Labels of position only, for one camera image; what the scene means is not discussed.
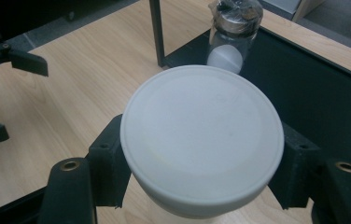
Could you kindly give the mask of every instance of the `metal screw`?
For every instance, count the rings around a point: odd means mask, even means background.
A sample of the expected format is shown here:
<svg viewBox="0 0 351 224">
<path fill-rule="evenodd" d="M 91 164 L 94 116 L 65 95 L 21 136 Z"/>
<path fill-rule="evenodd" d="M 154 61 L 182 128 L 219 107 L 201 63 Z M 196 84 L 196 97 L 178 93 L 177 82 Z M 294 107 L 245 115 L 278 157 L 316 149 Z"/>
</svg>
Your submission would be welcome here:
<svg viewBox="0 0 351 224">
<path fill-rule="evenodd" d="M 345 161 L 338 161 L 335 163 L 336 167 L 338 169 L 351 173 L 351 163 L 345 162 Z"/>
<path fill-rule="evenodd" d="M 72 171 L 77 169 L 79 165 L 80 165 L 79 161 L 68 161 L 63 163 L 60 169 L 63 171 Z"/>
</svg>

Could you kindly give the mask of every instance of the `white lid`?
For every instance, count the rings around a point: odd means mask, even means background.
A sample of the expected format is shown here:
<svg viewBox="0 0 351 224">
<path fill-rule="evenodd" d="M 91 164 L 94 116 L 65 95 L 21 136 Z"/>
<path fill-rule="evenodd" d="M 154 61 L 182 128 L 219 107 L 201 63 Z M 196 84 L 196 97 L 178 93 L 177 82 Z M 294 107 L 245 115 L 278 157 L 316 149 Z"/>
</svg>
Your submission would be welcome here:
<svg viewBox="0 0 351 224">
<path fill-rule="evenodd" d="M 272 178 L 284 146 L 280 119 L 258 88 L 202 65 L 145 82 L 123 113 L 120 140 L 145 192 L 184 217 L 249 203 Z"/>
</svg>

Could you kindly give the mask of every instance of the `jar lid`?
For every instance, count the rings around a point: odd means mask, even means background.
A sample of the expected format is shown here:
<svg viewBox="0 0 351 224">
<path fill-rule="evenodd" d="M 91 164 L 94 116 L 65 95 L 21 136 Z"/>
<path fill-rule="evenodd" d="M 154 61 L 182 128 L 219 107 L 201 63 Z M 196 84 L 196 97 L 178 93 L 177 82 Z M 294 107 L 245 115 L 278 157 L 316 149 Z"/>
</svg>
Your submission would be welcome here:
<svg viewBox="0 0 351 224">
<path fill-rule="evenodd" d="M 260 27 L 263 9 L 257 0 L 220 0 L 210 7 L 215 27 L 226 35 L 250 36 Z"/>
<path fill-rule="evenodd" d="M 125 158 L 143 190 L 182 217 L 214 217 L 261 193 L 284 135 L 268 98 L 216 67 L 180 66 L 145 82 L 120 125 Z"/>
</svg>

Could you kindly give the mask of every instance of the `wooden table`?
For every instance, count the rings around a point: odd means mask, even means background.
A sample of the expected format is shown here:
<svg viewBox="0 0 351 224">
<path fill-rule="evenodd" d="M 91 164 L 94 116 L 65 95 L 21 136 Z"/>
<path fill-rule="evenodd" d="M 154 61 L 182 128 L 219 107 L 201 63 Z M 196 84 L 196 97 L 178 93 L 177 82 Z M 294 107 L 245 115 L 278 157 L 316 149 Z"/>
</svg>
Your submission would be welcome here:
<svg viewBox="0 0 351 224">
<path fill-rule="evenodd" d="M 208 30 L 211 0 L 161 1 L 166 54 Z M 265 11 L 262 26 L 351 70 L 351 49 Z M 148 0 L 141 0 L 32 53 L 49 77 L 0 65 L 0 206 L 47 185 L 58 161 L 88 147 L 157 65 Z M 310 208 L 281 209 L 269 189 L 220 223 L 311 223 Z M 132 177 L 123 208 L 99 208 L 99 223 L 152 223 L 155 209 Z"/>
</svg>

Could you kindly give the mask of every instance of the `metal jar lid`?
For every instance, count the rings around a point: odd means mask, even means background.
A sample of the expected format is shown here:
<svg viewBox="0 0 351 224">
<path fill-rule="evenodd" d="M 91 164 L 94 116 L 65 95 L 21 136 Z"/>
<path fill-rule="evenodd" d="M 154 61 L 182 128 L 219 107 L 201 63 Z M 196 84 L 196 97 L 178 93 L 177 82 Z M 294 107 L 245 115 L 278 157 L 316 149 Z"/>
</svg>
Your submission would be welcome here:
<svg viewBox="0 0 351 224">
<path fill-rule="evenodd" d="M 257 0 L 221 0 L 211 6 L 214 25 L 229 36 L 250 36 L 257 32 L 263 9 Z"/>
</svg>

